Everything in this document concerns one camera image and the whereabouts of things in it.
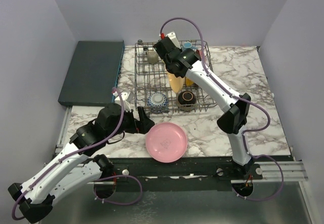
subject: yellow object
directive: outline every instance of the yellow object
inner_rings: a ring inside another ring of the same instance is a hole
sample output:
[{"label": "yellow object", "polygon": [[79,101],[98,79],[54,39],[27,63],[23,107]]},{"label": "yellow object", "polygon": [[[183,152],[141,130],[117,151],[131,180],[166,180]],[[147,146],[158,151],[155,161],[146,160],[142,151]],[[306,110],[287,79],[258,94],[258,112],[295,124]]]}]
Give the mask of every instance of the yellow object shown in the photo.
[{"label": "yellow object", "polygon": [[168,78],[169,78],[169,84],[171,86],[171,89],[175,92],[178,93],[181,91],[184,83],[184,78],[176,77],[174,74],[167,72]]},{"label": "yellow object", "polygon": [[188,78],[185,78],[186,79],[186,86],[192,86],[194,84],[194,82]]}]

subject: marble table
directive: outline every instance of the marble table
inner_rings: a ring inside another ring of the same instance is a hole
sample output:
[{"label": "marble table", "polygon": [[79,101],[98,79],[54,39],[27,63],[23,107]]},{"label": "marble table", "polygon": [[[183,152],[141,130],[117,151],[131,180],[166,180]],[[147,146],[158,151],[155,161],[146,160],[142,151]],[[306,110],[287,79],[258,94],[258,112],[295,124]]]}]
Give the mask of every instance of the marble table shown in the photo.
[{"label": "marble table", "polygon": [[[240,93],[248,93],[252,101],[264,107],[271,116],[271,125],[262,132],[247,133],[250,151],[253,155],[290,155],[284,131],[267,84],[256,47],[209,47],[214,73],[230,87]],[[126,47],[118,88],[134,91],[135,51]],[[101,107],[73,106],[64,145],[76,129],[97,117]],[[179,112],[151,115],[155,123],[172,122],[187,133],[188,148],[184,157],[231,156],[232,151],[227,135],[222,132],[216,120],[222,115],[218,106],[207,111]],[[266,117],[259,109],[250,107],[247,128],[258,128],[266,124]],[[150,157],[145,147],[145,135],[126,134],[125,138],[113,145],[107,145],[96,152],[114,158]]]}]

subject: dish rack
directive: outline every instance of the dish rack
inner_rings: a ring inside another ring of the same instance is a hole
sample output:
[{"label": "dish rack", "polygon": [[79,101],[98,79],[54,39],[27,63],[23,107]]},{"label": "dish rack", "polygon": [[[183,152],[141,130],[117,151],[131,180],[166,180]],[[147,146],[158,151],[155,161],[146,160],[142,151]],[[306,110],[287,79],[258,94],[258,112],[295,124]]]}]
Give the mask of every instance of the dish rack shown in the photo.
[{"label": "dish rack", "polygon": [[[182,46],[185,42],[191,42],[194,47],[201,49],[200,40],[187,40],[179,41]],[[169,84],[169,79],[164,62],[159,58],[158,63],[150,64],[147,62],[146,53],[153,51],[155,43],[139,42],[135,44],[135,108],[138,106],[144,107],[147,113],[154,111],[154,107],[149,106],[147,99],[155,92],[163,93],[169,105],[166,107],[165,112],[176,112],[181,109],[177,104],[178,93],[172,91]],[[206,64],[213,71],[211,64],[211,55],[207,42],[204,41],[204,53],[206,57]],[[210,107],[215,107],[216,102],[196,84],[191,86],[183,85],[182,91],[191,91],[196,96],[196,105],[193,111],[207,111]]]}]

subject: blue and white bowl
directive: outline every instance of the blue and white bowl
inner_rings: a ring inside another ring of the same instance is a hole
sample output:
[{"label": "blue and white bowl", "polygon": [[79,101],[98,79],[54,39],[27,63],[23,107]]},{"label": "blue and white bowl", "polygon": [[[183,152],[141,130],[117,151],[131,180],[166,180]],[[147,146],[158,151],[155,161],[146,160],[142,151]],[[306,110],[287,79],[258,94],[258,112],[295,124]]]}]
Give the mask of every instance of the blue and white bowl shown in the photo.
[{"label": "blue and white bowl", "polygon": [[151,112],[154,114],[161,114],[167,111],[169,101],[165,94],[161,92],[155,92],[151,94],[147,99],[147,105],[150,107]]}]

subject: gray floor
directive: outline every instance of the gray floor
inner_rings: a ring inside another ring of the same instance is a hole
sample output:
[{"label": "gray floor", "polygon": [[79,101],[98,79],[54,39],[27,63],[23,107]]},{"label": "gray floor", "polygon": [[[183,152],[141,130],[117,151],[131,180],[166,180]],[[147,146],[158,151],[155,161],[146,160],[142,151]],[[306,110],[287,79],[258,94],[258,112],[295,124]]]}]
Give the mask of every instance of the gray floor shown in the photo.
[{"label": "gray floor", "polygon": [[[298,183],[286,183],[283,192],[266,202],[239,199],[233,192],[145,192],[133,206],[94,201],[88,184],[56,205],[41,224],[282,224],[311,223]],[[274,193],[277,183],[255,185],[254,197]],[[137,193],[116,193],[114,200],[130,201]]]}]

